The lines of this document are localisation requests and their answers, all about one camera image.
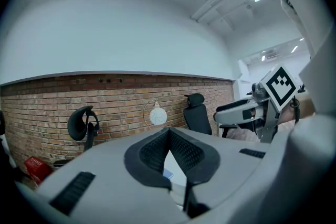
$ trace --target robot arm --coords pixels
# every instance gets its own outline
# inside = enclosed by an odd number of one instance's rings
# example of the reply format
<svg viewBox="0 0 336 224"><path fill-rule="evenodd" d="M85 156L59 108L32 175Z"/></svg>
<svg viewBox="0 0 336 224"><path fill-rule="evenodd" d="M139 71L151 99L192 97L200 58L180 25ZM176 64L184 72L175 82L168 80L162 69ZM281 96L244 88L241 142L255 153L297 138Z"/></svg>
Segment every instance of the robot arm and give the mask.
<svg viewBox="0 0 336 224"><path fill-rule="evenodd" d="M256 132L261 142L270 143L278 131L282 109L298 89L285 67L276 65L252 85L251 97L219 106L214 120L220 124L236 123L242 129Z"/></svg>

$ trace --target black cable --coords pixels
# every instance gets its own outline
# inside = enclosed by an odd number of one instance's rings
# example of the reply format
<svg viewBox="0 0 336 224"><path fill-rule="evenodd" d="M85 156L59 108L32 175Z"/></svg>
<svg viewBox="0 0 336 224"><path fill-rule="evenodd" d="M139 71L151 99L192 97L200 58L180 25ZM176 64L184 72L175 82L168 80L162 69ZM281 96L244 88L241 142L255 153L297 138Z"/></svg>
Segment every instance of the black cable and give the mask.
<svg viewBox="0 0 336 224"><path fill-rule="evenodd" d="M295 96L292 98L292 102L290 104L290 107L294 109L295 114L295 124L299 122L300 119L300 102L298 99L295 98Z"/></svg>

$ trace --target black object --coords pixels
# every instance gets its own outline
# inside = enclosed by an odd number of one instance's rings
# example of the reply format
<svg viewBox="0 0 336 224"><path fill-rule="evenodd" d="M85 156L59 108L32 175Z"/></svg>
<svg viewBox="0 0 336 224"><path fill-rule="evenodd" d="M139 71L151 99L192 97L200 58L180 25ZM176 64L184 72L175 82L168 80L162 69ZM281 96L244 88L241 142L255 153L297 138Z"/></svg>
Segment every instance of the black object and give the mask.
<svg viewBox="0 0 336 224"><path fill-rule="evenodd" d="M87 190L95 175L90 172L80 172L62 191L50 202L50 205L65 215L69 215Z"/></svg>
<svg viewBox="0 0 336 224"><path fill-rule="evenodd" d="M4 114L2 113L2 111L0 110L0 135L5 134L5 118L4 118Z"/></svg>
<svg viewBox="0 0 336 224"><path fill-rule="evenodd" d="M208 182L220 165L219 153L212 146L178 129L164 128L131 145L124 155L125 167L143 185L171 190L170 180L163 176L169 150L187 178L183 210L190 217L208 211L206 205L196 201L192 187Z"/></svg>
<svg viewBox="0 0 336 224"><path fill-rule="evenodd" d="M232 109L232 108L235 108L237 106L246 104L247 102L248 102L248 99L241 99L239 101L232 102L230 104L219 106L219 107L216 108L216 111L219 112L219 111L223 111L223 110Z"/></svg>
<svg viewBox="0 0 336 224"><path fill-rule="evenodd" d="M298 93L302 93L305 92L306 90L304 89L306 86L304 84L302 84L302 86L300 87L300 89L298 90Z"/></svg>
<svg viewBox="0 0 336 224"><path fill-rule="evenodd" d="M260 159L262 159L266 154L266 152L249 150L248 148L243 148L239 152Z"/></svg>
<svg viewBox="0 0 336 224"><path fill-rule="evenodd" d="M251 109L243 110L243 120L248 120L252 118Z"/></svg>
<svg viewBox="0 0 336 224"><path fill-rule="evenodd" d="M203 104L204 96L200 93L193 93L185 97L188 98L188 108L184 109L183 114L188 128L195 132L212 135L206 107ZM219 128L224 129L222 137L226 137L228 130L237 128L237 125L221 125Z"/></svg>
<svg viewBox="0 0 336 224"><path fill-rule="evenodd" d="M286 84L287 86L291 86L290 90L286 93L285 96L283 96L282 98L280 98L278 92L276 91L276 89L273 87L273 83L275 84ZM290 77L288 76L288 74L285 72L285 70L280 67L279 70L266 82L266 85L268 86L269 90L271 91L271 93L274 95L274 98L277 100L277 102L279 103L279 105L284 104L288 98L290 97L290 95L295 91L296 87L294 85L294 83L291 81Z"/></svg>
<svg viewBox="0 0 336 224"><path fill-rule="evenodd" d="M299 122L300 119L300 102L295 98L295 95L292 98L292 102L290 103L290 107L294 109L295 114L295 124Z"/></svg>
<svg viewBox="0 0 336 224"><path fill-rule="evenodd" d="M99 130L99 121L96 114L91 110L92 105L84 106L77 109L73 114L71 114L68 121L68 132L73 140L81 141L87 134L87 139L84 146L84 151L92 148L93 138L97 136L97 131ZM83 116L86 115L86 122L83 121ZM96 125L94 126L92 122L89 122L89 116L93 116L96 120ZM54 162L54 167L62 167L66 165L70 160L59 160Z"/></svg>
<svg viewBox="0 0 336 224"><path fill-rule="evenodd" d="M66 165L69 161L71 161L71 160L70 159L60 159L59 161L54 162L54 167L56 167L56 168L62 167L64 165Z"/></svg>
<svg viewBox="0 0 336 224"><path fill-rule="evenodd" d="M257 119L255 121L250 121L250 122L246 122L246 123L239 123L238 125L241 129L249 129L250 131L255 132L256 131L256 126L263 127L264 121L261 120L261 119Z"/></svg>

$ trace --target white wall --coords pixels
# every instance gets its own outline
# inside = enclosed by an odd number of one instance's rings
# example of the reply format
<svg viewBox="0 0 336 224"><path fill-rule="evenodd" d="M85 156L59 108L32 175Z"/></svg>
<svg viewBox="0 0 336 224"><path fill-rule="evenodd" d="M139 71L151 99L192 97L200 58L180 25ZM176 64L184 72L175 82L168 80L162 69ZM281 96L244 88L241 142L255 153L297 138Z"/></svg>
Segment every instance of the white wall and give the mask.
<svg viewBox="0 0 336 224"><path fill-rule="evenodd" d="M233 92L235 100L247 97L247 93L251 91L250 72L248 66L242 61L238 61L240 70L240 78L233 83Z"/></svg>
<svg viewBox="0 0 336 224"><path fill-rule="evenodd" d="M248 66L251 83L259 82L273 66L279 63L287 68L298 85L302 85L299 73L308 64L309 61L310 55L307 52L305 54L292 55L280 59L278 58L277 60L271 62L260 61L253 63Z"/></svg>
<svg viewBox="0 0 336 224"><path fill-rule="evenodd" d="M108 71L234 79L224 41L162 0L30 5L0 44L0 84Z"/></svg>
<svg viewBox="0 0 336 224"><path fill-rule="evenodd" d="M235 59L244 59L302 36L282 10L280 0L267 3L262 11L254 15L253 24L242 22L240 27L225 37L225 43Z"/></svg>

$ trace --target chair armrest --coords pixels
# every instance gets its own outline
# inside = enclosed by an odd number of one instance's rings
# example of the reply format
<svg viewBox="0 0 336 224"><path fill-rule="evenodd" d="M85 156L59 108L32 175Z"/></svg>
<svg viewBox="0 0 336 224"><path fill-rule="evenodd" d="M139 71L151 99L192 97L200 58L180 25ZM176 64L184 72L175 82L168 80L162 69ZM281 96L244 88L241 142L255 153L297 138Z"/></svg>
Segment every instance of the chair armrest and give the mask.
<svg viewBox="0 0 336 224"><path fill-rule="evenodd" d="M61 159L59 161L55 161L54 162L54 167L62 167L64 165L66 165L69 161L71 161L70 159Z"/></svg>
<svg viewBox="0 0 336 224"><path fill-rule="evenodd" d="M237 124L222 124L219 126L219 128L224 129L224 128L228 128L228 129L237 129L238 125Z"/></svg>

